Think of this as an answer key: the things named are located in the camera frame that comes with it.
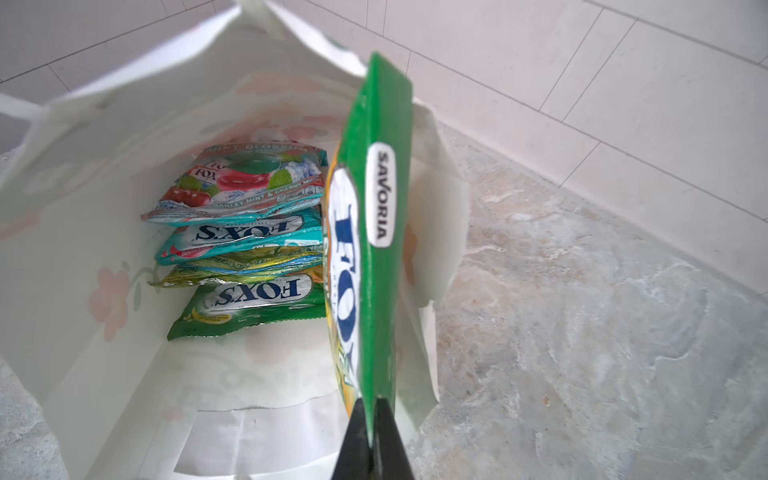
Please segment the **teal mint Fox's candy bag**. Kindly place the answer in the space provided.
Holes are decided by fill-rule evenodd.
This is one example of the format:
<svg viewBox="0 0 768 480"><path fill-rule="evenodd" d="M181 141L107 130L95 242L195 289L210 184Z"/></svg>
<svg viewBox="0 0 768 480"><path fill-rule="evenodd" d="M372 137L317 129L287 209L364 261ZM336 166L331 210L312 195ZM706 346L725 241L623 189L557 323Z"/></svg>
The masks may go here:
<svg viewBox="0 0 768 480"><path fill-rule="evenodd" d="M327 154L291 141L209 147L144 221L170 226L243 224L320 203Z"/></svg>

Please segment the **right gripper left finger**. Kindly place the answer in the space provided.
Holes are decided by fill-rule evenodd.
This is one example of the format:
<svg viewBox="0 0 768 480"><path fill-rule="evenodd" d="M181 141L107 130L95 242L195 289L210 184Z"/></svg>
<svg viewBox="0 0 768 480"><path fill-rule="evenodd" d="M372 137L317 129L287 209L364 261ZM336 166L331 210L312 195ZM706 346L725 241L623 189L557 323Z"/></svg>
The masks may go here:
<svg viewBox="0 0 768 480"><path fill-rule="evenodd" d="M362 398L353 406L342 441L332 480L368 480L371 478L372 453L368 439Z"/></svg>

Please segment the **white floral paper bag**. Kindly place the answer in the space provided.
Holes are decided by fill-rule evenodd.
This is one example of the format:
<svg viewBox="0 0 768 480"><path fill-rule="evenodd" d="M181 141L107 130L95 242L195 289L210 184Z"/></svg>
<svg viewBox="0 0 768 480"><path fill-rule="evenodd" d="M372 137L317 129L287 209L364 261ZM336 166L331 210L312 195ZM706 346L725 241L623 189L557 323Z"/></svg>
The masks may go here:
<svg viewBox="0 0 768 480"><path fill-rule="evenodd" d="M352 411L326 312L169 341L199 286L150 285L177 265L155 255L179 227L142 215L209 147L291 141L327 154L324 227L331 162L375 53L244 1L44 106L2 97L31 130L1 179L1 356L70 478L331 477ZM402 442L439 400L435 307L468 220L466 183L412 102L389 401Z"/></svg>

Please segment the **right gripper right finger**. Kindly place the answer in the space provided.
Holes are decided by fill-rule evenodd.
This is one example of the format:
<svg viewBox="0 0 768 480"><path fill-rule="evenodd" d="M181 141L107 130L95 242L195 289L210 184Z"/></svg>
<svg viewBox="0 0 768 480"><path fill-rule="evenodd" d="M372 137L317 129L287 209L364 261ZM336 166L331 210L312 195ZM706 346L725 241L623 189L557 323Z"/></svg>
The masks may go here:
<svg viewBox="0 0 768 480"><path fill-rule="evenodd" d="M372 458L376 480L415 479L392 408L384 397L375 403Z"/></svg>

